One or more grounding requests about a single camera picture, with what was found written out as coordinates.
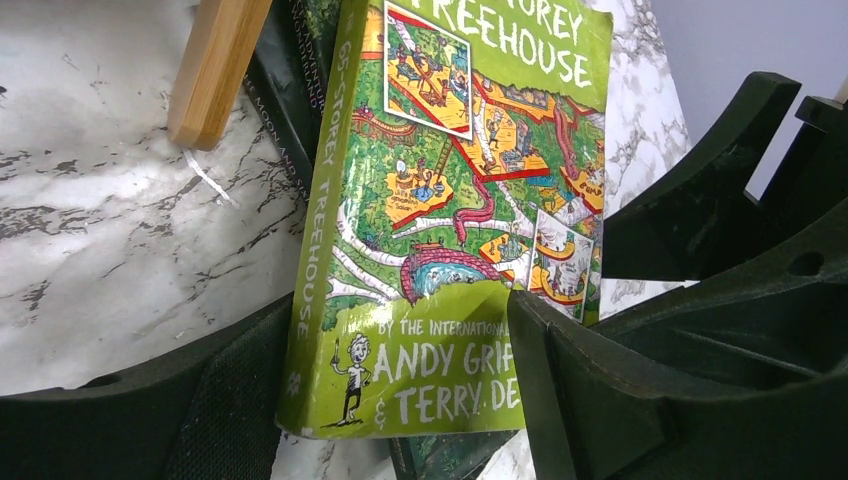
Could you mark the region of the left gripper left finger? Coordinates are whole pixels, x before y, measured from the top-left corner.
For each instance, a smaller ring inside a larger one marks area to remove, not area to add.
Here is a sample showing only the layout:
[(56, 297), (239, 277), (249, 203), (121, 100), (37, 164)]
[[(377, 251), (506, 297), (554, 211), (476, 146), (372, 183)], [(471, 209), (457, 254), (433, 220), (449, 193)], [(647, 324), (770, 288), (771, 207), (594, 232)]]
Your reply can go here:
[(290, 296), (75, 388), (1, 400), (5, 479), (267, 479)]

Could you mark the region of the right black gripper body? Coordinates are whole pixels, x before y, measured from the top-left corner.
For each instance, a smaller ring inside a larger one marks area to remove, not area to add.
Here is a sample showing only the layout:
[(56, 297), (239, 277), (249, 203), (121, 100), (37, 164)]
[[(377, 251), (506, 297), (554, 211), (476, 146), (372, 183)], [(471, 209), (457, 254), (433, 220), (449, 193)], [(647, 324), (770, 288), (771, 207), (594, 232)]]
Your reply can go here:
[(847, 197), (847, 110), (805, 97), (801, 127), (755, 204), (758, 232), (799, 232)]

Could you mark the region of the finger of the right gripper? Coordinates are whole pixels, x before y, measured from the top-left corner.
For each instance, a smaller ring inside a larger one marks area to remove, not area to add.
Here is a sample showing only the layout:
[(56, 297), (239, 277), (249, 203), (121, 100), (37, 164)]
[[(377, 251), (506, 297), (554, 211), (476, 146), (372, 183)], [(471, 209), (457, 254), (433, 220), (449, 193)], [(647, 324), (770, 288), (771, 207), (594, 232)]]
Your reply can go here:
[(705, 136), (665, 175), (603, 224), (602, 274), (628, 280), (703, 280), (789, 237), (746, 191), (801, 88), (749, 74)]

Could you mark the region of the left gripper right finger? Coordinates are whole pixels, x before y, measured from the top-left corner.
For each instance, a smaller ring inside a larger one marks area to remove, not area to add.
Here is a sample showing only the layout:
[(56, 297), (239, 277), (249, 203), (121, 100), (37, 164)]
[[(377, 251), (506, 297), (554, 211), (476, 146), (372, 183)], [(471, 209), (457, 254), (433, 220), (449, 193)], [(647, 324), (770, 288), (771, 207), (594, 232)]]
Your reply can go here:
[(592, 328), (507, 319), (539, 479), (843, 479), (847, 206)]

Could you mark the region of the lime green 65-storey treehouse book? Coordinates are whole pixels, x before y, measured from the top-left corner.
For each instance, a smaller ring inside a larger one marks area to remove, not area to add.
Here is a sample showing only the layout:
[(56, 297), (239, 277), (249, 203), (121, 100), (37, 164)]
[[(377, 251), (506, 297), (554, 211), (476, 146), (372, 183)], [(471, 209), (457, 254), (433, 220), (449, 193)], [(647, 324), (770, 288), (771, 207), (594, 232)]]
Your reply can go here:
[(284, 431), (524, 427), (509, 295), (599, 318), (613, 33), (587, 1), (341, 4)]

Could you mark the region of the wooden book rack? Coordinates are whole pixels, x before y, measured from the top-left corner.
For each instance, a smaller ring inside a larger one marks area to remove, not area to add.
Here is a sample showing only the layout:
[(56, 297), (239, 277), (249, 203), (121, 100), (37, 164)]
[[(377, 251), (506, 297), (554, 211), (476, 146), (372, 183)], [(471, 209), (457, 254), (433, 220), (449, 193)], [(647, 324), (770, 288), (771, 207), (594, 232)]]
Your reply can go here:
[(221, 140), (271, 0), (202, 0), (171, 92), (169, 140), (210, 151)]

